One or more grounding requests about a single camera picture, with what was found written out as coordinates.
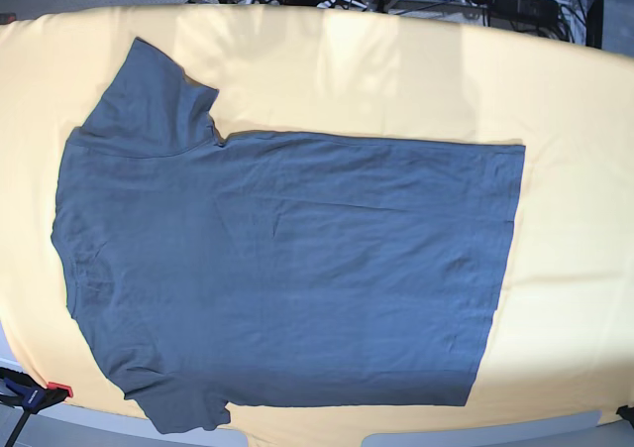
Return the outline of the blue-grey T-shirt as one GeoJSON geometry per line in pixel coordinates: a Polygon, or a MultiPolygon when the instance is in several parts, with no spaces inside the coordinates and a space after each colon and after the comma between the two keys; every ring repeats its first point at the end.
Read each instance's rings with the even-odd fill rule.
{"type": "Polygon", "coordinates": [[[525,149],[252,131],[135,40],[68,137],[52,241],[104,376],[161,433],[230,404],[466,404],[525,149]]]}

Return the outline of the black power adapter box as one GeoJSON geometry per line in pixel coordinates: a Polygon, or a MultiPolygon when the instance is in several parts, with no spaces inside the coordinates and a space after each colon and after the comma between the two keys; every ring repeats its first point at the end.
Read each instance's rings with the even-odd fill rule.
{"type": "Polygon", "coordinates": [[[555,0],[491,0],[489,10],[494,17],[540,27],[559,22],[559,4],[555,0]]]}

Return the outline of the blue clamp with red pad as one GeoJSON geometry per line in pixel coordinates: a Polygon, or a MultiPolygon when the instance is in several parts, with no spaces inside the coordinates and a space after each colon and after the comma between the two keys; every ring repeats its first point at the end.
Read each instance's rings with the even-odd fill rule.
{"type": "Polygon", "coordinates": [[[38,384],[31,376],[9,368],[1,368],[1,404],[6,407],[22,409],[22,414],[15,424],[5,447],[15,445],[20,433],[32,415],[73,398],[71,387],[57,383],[48,383],[45,387],[38,384]]]}

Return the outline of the black clamp right edge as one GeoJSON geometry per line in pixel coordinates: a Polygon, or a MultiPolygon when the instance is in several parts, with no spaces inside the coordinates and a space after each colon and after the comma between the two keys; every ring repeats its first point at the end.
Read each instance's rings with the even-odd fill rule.
{"type": "Polygon", "coordinates": [[[619,406],[616,414],[624,421],[627,421],[634,428],[634,407],[628,405],[619,406]]]}

